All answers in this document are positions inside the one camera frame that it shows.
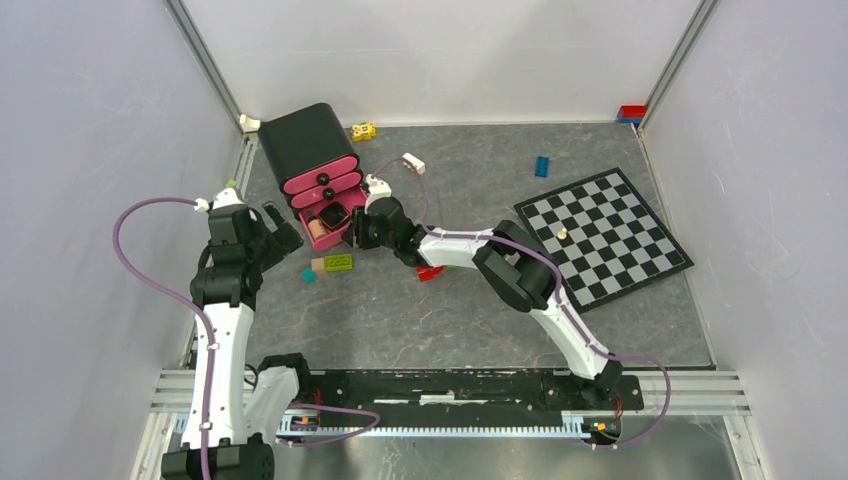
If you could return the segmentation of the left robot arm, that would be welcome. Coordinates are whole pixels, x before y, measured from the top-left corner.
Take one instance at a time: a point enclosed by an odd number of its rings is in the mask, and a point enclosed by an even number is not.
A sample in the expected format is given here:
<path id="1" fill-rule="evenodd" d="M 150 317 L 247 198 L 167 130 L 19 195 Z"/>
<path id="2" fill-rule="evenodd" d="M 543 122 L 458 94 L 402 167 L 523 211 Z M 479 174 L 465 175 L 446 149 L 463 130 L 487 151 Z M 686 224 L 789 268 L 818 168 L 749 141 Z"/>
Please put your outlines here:
<path id="1" fill-rule="evenodd" d="M 271 479 L 272 442 L 287 406 L 302 407 L 314 381 L 300 353 L 266 358 L 244 395 L 246 347 L 263 275 L 303 245 L 272 202 L 256 210 L 215 200 L 210 238 L 190 283 L 198 351 L 188 423 L 164 479 Z"/>

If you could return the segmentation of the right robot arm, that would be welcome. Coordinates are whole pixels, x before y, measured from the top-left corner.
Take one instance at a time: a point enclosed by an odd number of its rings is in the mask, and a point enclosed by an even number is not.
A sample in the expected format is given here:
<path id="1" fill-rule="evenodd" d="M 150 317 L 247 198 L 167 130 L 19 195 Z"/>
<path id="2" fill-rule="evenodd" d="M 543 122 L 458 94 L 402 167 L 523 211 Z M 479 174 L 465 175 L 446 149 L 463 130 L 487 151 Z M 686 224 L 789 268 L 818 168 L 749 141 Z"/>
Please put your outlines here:
<path id="1" fill-rule="evenodd" d="M 407 217 L 396 198 L 386 197 L 353 209 L 345 239 L 363 250 L 388 248 L 408 267 L 478 271 L 502 302 L 531 315 L 554 341 L 585 405 L 602 408 L 617 396 L 621 362 L 572 306 L 550 255 L 515 222 L 473 232 L 431 229 Z"/>

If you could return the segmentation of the black pink drawer organizer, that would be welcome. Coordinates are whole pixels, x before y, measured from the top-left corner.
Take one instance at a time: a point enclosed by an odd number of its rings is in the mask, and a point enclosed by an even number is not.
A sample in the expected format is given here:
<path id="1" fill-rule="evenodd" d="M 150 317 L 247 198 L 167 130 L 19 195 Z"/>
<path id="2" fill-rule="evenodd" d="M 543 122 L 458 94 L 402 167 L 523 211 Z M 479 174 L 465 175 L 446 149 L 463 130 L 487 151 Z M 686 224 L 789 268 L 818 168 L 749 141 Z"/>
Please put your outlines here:
<path id="1" fill-rule="evenodd" d="M 258 139 L 280 193 L 295 219 L 304 227 L 313 250 L 327 251 L 343 242 L 352 210 L 364 206 L 365 175 L 341 121 L 325 102 L 301 108 L 261 124 Z M 318 213 L 329 203 L 340 202 L 350 211 L 349 222 L 328 231 L 320 240 L 311 238 L 305 213 Z"/>

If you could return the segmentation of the foundation bottle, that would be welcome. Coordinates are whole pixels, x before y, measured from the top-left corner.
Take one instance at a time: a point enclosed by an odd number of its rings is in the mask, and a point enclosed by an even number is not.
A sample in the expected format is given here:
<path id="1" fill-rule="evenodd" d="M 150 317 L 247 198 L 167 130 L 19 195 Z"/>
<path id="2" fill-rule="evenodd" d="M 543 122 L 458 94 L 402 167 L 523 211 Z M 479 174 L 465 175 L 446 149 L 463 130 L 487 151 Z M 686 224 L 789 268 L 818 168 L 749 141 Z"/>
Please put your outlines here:
<path id="1" fill-rule="evenodd" d="M 328 235 L 328 230 L 322 220 L 311 210 L 305 213 L 306 226 L 314 241 L 320 240 Z"/>

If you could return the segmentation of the black compact case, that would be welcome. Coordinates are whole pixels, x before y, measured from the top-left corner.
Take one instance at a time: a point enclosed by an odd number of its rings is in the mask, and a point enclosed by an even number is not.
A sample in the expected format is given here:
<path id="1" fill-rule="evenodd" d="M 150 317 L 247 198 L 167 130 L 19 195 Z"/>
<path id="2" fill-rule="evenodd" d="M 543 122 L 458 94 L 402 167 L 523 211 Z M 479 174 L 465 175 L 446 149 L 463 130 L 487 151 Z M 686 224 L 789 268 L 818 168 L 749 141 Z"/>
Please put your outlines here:
<path id="1" fill-rule="evenodd" d="M 318 219 L 328 231 L 337 231 L 349 222 L 350 211 L 340 202 L 332 202 L 318 213 Z"/>

